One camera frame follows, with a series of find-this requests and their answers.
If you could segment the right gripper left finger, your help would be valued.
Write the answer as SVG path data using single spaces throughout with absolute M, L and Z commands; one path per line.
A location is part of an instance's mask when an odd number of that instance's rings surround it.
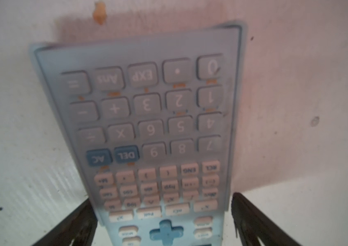
M 93 206 L 86 199 L 33 246 L 91 246 L 97 225 Z

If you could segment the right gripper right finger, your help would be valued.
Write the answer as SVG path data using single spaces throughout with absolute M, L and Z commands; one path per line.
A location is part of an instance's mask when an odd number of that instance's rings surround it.
M 299 243 L 277 226 L 243 194 L 235 192 L 231 215 L 236 237 L 244 246 L 298 246 Z

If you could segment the grey calculator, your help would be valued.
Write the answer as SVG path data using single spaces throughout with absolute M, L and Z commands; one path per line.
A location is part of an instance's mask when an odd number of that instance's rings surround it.
M 31 60 L 113 246 L 220 246 L 241 87 L 241 22 Z

